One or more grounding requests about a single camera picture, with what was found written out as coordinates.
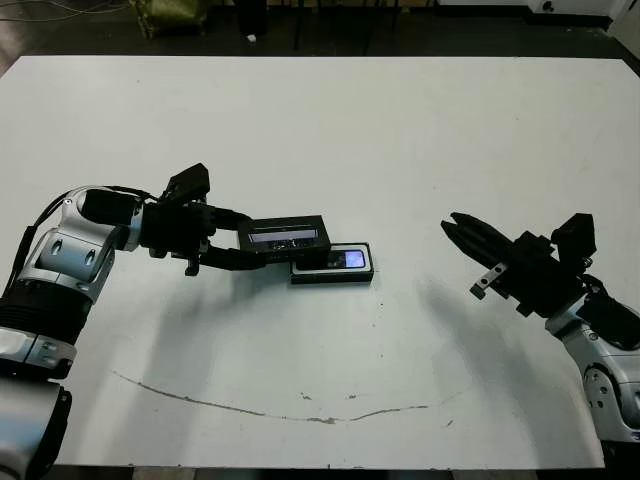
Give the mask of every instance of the scuff mark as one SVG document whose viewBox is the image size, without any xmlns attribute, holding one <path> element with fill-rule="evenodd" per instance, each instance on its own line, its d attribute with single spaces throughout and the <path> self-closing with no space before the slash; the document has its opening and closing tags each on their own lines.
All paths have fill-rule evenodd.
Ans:
<svg viewBox="0 0 640 480">
<path fill-rule="evenodd" d="M 383 413 L 392 413 L 392 412 L 403 412 L 405 410 L 417 410 L 421 408 L 429 408 L 429 405 L 412 405 L 410 407 L 402 407 L 402 408 L 385 408 L 384 410 L 376 410 L 375 412 L 365 413 L 364 415 L 360 415 L 359 417 L 350 418 L 350 422 L 357 422 L 358 420 L 362 420 L 363 418 L 373 417 L 374 415 L 382 415 Z"/>
<path fill-rule="evenodd" d="M 115 370 L 111 370 L 111 373 L 113 373 L 114 375 L 117 375 L 118 377 L 120 377 L 123 380 L 126 380 L 129 383 L 138 385 L 139 387 L 144 388 L 145 390 L 149 390 L 150 392 L 157 393 L 158 395 L 162 395 L 163 397 L 174 398 L 176 400 L 183 400 L 185 402 L 195 403 L 196 405 L 206 405 L 207 407 L 222 408 L 223 410 L 230 410 L 232 412 L 246 413 L 248 415 L 255 415 L 256 417 L 267 416 L 267 414 L 264 412 L 256 412 L 254 410 L 246 410 L 244 408 L 232 407 L 230 405 L 223 405 L 221 403 L 205 402 L 204 400 L 194 400 L 193 398 L 189 398 L 189 397 L 181 397 L 180 395 L 174 395 L 173 393 L 165 392 L 163 390 L 158 390 L 157 388 L 150 387 L 149 385 L 145 385 L 142 382 L 136 382 L 135 380 L 129 377 L 125 377 L 120 372 L 116 372 Z"/>
<path fill-rule="evenodd" d="M 344 422 L 344 420 L 340 420 L 339 418 L 333 418 L 333 417 L 329 417 L 329 418 L 308 417 L 303 419 L 297 419 L 297 418 L 294 419 L 290 417 L 280 417 L 280 418 L 286 418 L 287 420 L 304 420 L 305 422 L 326 423 L 327 425 L 335 425 L 336 421 Z"/>
<path fill-rule="evenodd" d="M 129 377 L 121 374 L 120 372 L 118 372 L 116 370 L 111 370 L 111 373 L 114 374 L 115 376 L 117 376 L 118 378 L 124 380 L 125 382 L 132 383 L 132 384 L 137 385 L 140 388 L 143 388 L 143 389 L 148 390 L 150 392 L 156 393 L 158 395 L 162 395 L 163 397 L 172 398 L 172 399 L 175 399 L 175 400 L 182 400 L 184 402 L 194 403 L 196 405 L 203 405 L 203 406 L 206 406 L 206 407 L 220 408 L 222 410 L 228 410 L 228 411 L 236 412 L 236 413 L 244 413 L 246 415 L 253 415 L 255 417 L 273 418 L 273 419 L 276 419 L 276 420 L 289 420 L 289 421 L 292 421 L 292 422 L 322 423 L 322 424 L 325 424 L 325 425 L 335 425 L 336 423 L 358 422 L 360 420 L 364 420 L 365 418 L 373 417 L 373 416 L 376 416 L 376 415 L 385 415 L 385 414 L 388 414 L 388 413 L 404 412 L 404 411 L 407 411 L 407 410 L 420 410 L 420 409 L 431 408 L 431 407 L 441 407 L 441 406 L 449 403 L 451 400 L 455 399 L 456 397 L 462 395 L 463 393 L 466 393 L 467 391 L 471 390 L 471 388 L 473 388 L 473 386 L 468 386 L 464 390 L 460 390 L 459 392 L 456 392 L 453 395 L 450 395 L 449 397 L 445 398 L 441 402 L 439 402 L 437 404 L 434 404 L 434 405 L 410 405 L 408 407 L 385 408 L 383 410 L 376 410 L 374 412 L 365 413 L 363 415 L 359 415 L 357 417 L 351 417 L 351 418 L 338 418 L 338 417 L 327 417 L 327 418 L 320 418 L 320 417 L 289 417 L 289 416 L 286 416 L 286 415 L 274 415 L 274 414 L 271 414 L 271 413 L 259 412 L 259 411 L 256 411 L 256 410 L 248 410 L 246 408 L 232 407 L 231 405 L 224 405 L 222 403 L 206 402 L 204 400 L 197 400 L 197 399 L 194 399 L 194 398 L 190 398 L 188 396 L 180 396 L 180 395 L 176 395 L 176 394 L 173 394 L 173 393 L 165 392 L 163 390 L 160 390 L 160 389 L 151 387 L 149 385 L 146 385 L 146 384 L 144 384 L 142 382 L 138 382 L 136 380 L 133 380 L 132 378 L 129 378 Z M 356 398 L 356 395 L 349 395 L 350 399 L 351 399 L 351 397 Z M 452 423 L 453 423 L 453 420 L 451 420 L 447 424 L 447 426 L 451 425 Z"/>
</svg>

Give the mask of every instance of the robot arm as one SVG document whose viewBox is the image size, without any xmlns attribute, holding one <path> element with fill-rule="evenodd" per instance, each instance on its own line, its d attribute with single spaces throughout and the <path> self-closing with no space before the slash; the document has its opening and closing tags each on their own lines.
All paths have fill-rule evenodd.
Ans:
<svg viewBox="0 0 640 480">
<path fill-rule="evenodd" d="M 640 317 L 585 273 L 596 251 L 593 218 L 576 214 L 551 240 L 523 233 L 514 242 L 466 214 L 442 222 L 463 253 L 490 269 L 472 287 L 520 302 L 517 311 L 546 318 L 578 365 L 605 460 L 620 466 L 640 453 Z M 558 257 L 551 256 L 552 244 Z"/>
<path fill-rule="evenodd" d="M 249 217 L 207 205 L 208 191 L 201 164 L 172 177 L 157 199 L 129 188 L 83 187 L 58 197 L 27 228 L 0 299 L 0 480 L 40 478 L 55 461 L 71 394 L 49 379 L 67 376 L 116 250 L 141 245 L 156 258 L 170 252 L 187 260 L 186 275 L 201 264 L 265 266 L 261 255 L 209 244 L 217 228 L 235 230 Z M 38 225 L 58 206 L 60 224 L 26 259 Z"/>
</svg>

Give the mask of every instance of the black rectangular device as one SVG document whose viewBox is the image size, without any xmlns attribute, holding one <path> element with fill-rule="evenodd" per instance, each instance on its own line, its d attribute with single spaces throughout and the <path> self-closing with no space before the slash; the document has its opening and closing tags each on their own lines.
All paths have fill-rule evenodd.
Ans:
<svg viewBox="0 0 640 480">
<path fill-rule="evenodd" d="M 370 282 L 373 261 L 368 243 L 334 243 L 329 253 L 291 262 L 291 283 Z"/>
<path fill-rule="evenodd" d="M 322 216 L 263 218 L 238 225 L 240 250 L 265 255 L 267 263 L 324 255 L 331 242 Z"/>
</svg>

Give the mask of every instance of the white table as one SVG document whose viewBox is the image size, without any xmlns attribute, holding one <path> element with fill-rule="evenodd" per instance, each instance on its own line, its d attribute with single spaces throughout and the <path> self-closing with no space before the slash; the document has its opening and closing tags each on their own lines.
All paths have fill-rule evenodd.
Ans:
<svg viewBox="0 0 640 480">
<path fill-rule="evenodd" d="M 377 269 L 294 288 L 282 265 L 185 278 L 120 253 L 64 381 L 59 462 L 602 465 L 563 346 L 514 302 L 475 300 L 484 269 L 439 222 L 463 211 L 516 237 L 593 213 L 592 273 L 638 307 L 638 132 L 640 81 L 617 60 L 20 59 L 0 79 L 3 271 L 59 192 L 159 193 L 195 162 L 209 203 L 320 213 Z"/>
</svg>

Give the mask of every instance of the chair leg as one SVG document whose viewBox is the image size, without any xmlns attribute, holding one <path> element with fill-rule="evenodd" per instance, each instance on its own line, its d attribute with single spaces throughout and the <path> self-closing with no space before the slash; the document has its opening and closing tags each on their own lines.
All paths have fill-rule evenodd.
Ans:
<svg viewBox="0 0 640 480">
<path fill-rule="evenodd" d="M 396 20 L 398 19 L 398 0 L 393 2 L 393 20 L 391 20 L 391 30 L 396 29 Z"/>
<path fill-rule="evenodd" d="M 367 0 L 364 0 L 364 6 L 367 6 Z M 373 4 L 373 12 L 368 15 L 368 25 L 367 25 L 367 34 L 364 39 L 364 48 L 362 49 L 362 56 L 367 56 L 367 51 L 369 50 L 369 42 L 371 41 L 371 36 L 373 35 L 373 29 L 375 28 L 376 20 L 378 19 L 378 11 L 380 10 L 380 0 L 375 0 Z"/>
<path fill-rule="evenodd" d="M 304 6 L 304 0 L 298 0 L 297 19 L 296 19 L 296 33 L 293 40 L 293 49 L 298 50 L 300 46 L 300 31 L 302 29 L 302 7 Z"/>
</svg>

